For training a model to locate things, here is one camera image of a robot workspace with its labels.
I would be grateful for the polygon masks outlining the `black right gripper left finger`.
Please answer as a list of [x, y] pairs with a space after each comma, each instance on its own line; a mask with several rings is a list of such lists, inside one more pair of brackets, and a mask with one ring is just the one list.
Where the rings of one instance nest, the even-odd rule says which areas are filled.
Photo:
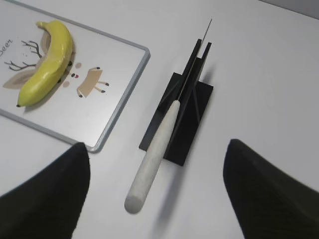
[[0, 198], [2, 239], [70, 239], [90, 185], [86, 146], [78, 142]]

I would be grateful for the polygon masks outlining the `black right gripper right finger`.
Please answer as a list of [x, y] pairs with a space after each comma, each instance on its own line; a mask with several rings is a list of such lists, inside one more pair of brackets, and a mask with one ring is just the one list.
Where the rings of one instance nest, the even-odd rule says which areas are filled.
[[246, 239], [317, 239], [319, 193], [238, 139], [231, 139], [223, 181]]

